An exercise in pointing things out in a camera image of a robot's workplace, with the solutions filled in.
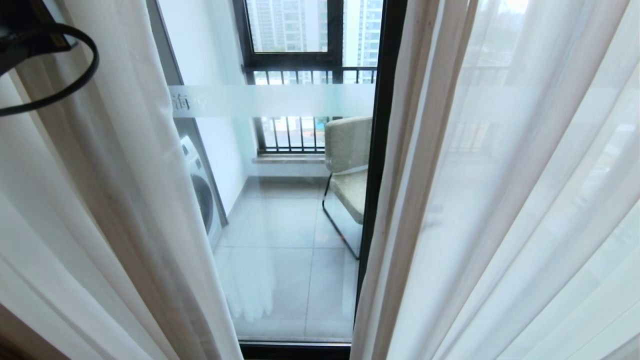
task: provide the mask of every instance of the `balcony railing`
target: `balcony railing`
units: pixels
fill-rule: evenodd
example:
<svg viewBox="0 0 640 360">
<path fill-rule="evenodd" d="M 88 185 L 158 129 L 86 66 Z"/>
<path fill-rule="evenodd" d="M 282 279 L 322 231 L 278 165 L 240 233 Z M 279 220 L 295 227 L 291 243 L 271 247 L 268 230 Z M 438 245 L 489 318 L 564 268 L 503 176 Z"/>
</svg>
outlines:
<svg viewBox="0 0 640 360">
<path fill-rule="evenodd" d="M 249 85 L 375 84 L 376 67 L 245 69 Z M 324 126 L 341 117 L 253 118 L 259 154 L 324 154 Z"/>
</svg>

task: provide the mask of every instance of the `high-rise building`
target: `high-rise building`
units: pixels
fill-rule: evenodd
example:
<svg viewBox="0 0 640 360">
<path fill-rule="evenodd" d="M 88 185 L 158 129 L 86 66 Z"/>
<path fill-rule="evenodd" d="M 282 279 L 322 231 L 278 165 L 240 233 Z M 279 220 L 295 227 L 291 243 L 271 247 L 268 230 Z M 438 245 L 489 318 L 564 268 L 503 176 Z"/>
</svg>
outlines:
<svg viewBox="0 0 640 360">
<path fill-rule="evenodd" d="M 256 52 L 327 50 L 327 0 L 247 0 Z"/>
<path fill-rule="evenodd" d="M 255 51 L 327 50 L 327 0 L 246 0 L 246 3 Z M 344 66 L 378 65 L 382 6 L 383 0 L 344 1 Z"/>
</svg>

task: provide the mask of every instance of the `curtain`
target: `curtain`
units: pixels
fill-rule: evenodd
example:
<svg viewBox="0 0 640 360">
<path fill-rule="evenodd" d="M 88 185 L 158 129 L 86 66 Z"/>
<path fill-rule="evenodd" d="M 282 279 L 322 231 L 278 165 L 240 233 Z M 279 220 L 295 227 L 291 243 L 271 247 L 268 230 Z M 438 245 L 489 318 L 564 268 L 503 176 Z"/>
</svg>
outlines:
<svg viewBox="0 0 640 360">
<path fill-rule="evenodd" d="M 637 353 L 638 18 L 408 2 L 352 359 Z"/>
<path fill-rule="evenodd" d="M 72 359 L 241 359 L 145 3 L 58 4 L 100 67 L 0 119 L 0 304 Z M 60 90 L 91 56 L 24 62 L 0 78 L 0 106 Z"/>
</svg>

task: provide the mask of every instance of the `tiled floor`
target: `tiled floor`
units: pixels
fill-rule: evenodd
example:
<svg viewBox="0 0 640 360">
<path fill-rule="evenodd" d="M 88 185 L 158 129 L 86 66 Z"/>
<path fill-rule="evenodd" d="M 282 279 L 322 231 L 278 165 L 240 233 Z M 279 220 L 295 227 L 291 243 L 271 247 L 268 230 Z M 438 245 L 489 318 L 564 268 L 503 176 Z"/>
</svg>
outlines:
<svg viewBox="0 0 640 360">
<path fill-rule="evenodd" d="M 325 179 L 250 178 L 214 249 L 241 340 L 351 341 L 358 262 Z M 330 195 L 354 246 L 362 226 Z"/>
</svg>

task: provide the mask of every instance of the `black cable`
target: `black cable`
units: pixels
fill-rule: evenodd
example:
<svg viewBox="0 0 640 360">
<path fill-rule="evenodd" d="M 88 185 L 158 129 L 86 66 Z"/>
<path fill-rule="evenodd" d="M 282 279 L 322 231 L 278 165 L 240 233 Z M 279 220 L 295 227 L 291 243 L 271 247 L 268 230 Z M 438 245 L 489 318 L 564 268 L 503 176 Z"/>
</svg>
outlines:
<svg viewBox="0 0 640 360">
<path fill-rule="evenodd" d="M 34 32 L 30 33 L 27 36 L 27 38 L 35 37 L 42 34 L 49 34 L 49 33 L 61 33 L 64 35 L 69 35 L 84 42 L 93 52 L 93 60 L 91 61 L 91 64 L 89 64 L 89 67 L 84 72 L 84 74 L 80 76 L 80 78 L 75 80 L 73 83 L 71 83 L 69 86 L 62 89 L 61 91 L 53 95 L 47 96 L 43 99 L 29 102 L 27 104 L 10 106 L 8 108 L 0 109 L 0 117 L 25 113 L 27 111 L 36 110 L 43 106 L 53 104 L 56 101 L 60 101 L 65 97 L 78 91 L 83 86 L 85 86 L 85 84 L 87 84 L 89 80 L 91 80 L 96 70 L 98 70 L 98 63 L 100 62 L 100 56 L 98 55 L 98 47 L 95 45 L 95 42 L 93 42 L 93 40 L 89 37 L 89 35 L 83 33 L 82 31 L 72 26 L 58 24 L 58 23 L 46 24 L 38 28 Z"/>
</svg>

